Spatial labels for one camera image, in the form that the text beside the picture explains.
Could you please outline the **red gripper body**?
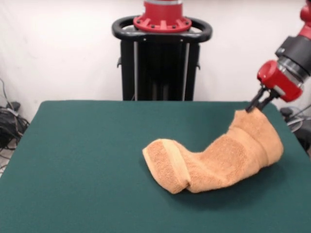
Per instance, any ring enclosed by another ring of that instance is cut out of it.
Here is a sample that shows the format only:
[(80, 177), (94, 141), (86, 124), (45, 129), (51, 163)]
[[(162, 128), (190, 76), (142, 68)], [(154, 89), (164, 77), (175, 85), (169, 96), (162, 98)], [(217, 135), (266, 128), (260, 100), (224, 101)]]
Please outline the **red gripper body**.
[(257, 79), (267, 89), (277, 92), (285, 102), (298, 99), (303, 92), (302, 83), (277, 61), (266, 62), (258, 71)]

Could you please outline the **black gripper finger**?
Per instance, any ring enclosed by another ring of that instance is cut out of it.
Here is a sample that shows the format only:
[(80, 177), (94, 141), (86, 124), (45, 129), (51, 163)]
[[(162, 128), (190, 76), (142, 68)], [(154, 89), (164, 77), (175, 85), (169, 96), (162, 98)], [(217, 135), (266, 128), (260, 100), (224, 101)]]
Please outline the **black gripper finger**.
[(263, 101), (261, 101), (258, 105), (257, 108), (262, 111), (267, 104), (269, 104), (272, 100), (274, 99), (273, 93), (270, 92), (269, 96), (267, 98), (265, 98)]
[(250, 113), (257, 105), (259, 104), (260, 98), (263, 96), (265, 92), (265, 88), (262, 86), (258, 93), (253, 97), (253, 99), (250, 101), (249, 105), (245, 108), (246, 112)]

